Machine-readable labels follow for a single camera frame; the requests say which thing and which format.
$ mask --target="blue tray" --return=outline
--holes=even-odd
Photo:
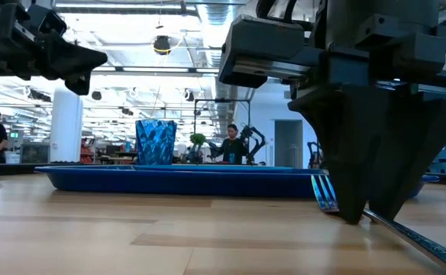
[[[46,173],[55,188],[65,191],[295,198],[314,198],[310,176],[323,174],[286,167],[215,165],[92,165],[38,167],[35,171]],[[412,196],[423,184],[419,183]]]

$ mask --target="blue translucent vase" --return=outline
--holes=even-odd
[[[136,122],[139,165],[172,163],[177,123],[145,119]]]

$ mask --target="white column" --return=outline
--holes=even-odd
[[[50,162],[80,160],[82,99],[65,86],[55,88],[50,131]]]

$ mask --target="door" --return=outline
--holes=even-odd
[[[276,166],[303,168],[302,121],[276,120],[275,123]]]

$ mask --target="green plant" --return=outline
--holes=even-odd
[[[191,134],[189,138],[194,145],[202,145],[206,141],[206,137],[204,134]]]

